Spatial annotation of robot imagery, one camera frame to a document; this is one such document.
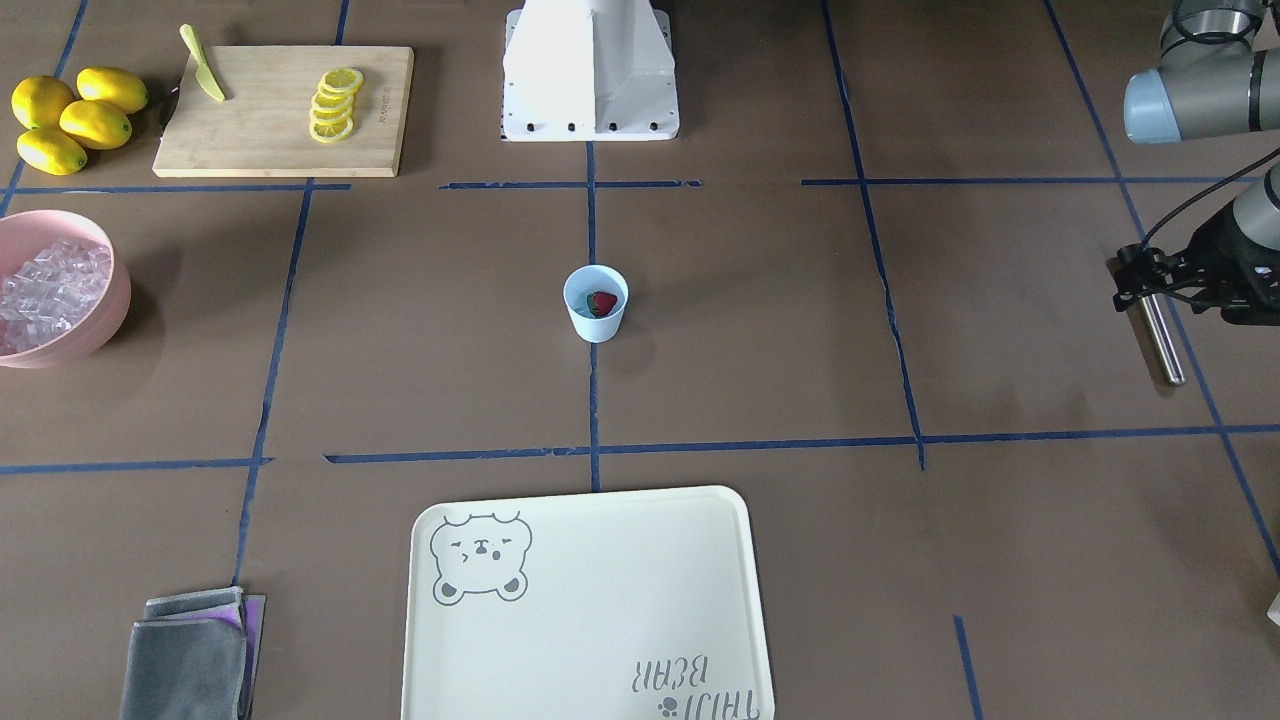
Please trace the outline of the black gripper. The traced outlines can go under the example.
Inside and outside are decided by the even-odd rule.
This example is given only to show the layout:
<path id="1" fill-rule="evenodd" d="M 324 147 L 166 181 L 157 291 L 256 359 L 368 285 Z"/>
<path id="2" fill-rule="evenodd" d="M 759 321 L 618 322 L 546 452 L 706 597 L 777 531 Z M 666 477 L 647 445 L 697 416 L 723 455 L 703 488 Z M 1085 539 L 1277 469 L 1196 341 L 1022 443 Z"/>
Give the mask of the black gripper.
<path id="1" fill-rule="evenodd" d="M 1117 250 L 1112 305 L 1126 311 L 1140 299 L 1164 295 L 1196 314 L 1220 310 L 1235 325 L 1279 325 L 1277 250 L 1256 243 L 1231 208 L 1202 224 L 1179 252 L 1132 243 Z"/>

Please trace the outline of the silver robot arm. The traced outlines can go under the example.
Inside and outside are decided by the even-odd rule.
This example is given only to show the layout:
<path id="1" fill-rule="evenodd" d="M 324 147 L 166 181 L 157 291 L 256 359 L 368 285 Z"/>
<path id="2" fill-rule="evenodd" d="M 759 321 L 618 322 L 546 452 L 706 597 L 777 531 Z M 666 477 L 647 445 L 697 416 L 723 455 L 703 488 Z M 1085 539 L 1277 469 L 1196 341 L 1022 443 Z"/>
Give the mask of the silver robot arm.
<path id="1" fill-rule="evenodd" d="M 1156 68 L 1133 76 L 1124 124 L 1134 143 L 1179 143 L 1275 131 L 1276 49 L 1256 49 L 1275 1 L 1178 1 L 1164 22 Z M 1147 232 L 1119 249 L 1114 306 L 1125 311 L 1162 295 L 1193 313 L 1219 311 L 1235 325 L 1279 322 L 1277 154 L 1254 161 L 1262 176 L 1217 210 L 1180 251 L 1165 252 Z"/>

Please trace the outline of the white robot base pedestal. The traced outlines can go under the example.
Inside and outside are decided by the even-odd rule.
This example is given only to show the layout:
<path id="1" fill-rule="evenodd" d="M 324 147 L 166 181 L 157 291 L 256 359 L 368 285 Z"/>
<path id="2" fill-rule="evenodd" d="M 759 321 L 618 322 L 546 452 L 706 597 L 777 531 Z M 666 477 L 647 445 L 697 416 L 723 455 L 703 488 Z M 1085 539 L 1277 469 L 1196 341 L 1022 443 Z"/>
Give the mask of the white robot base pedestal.
<path id="1" fill-rule="evenodd" d="M 649 1 L 526 1 L 506 17 L 500 138 L 648 142 L 681 127 L 669 15 Z"/>

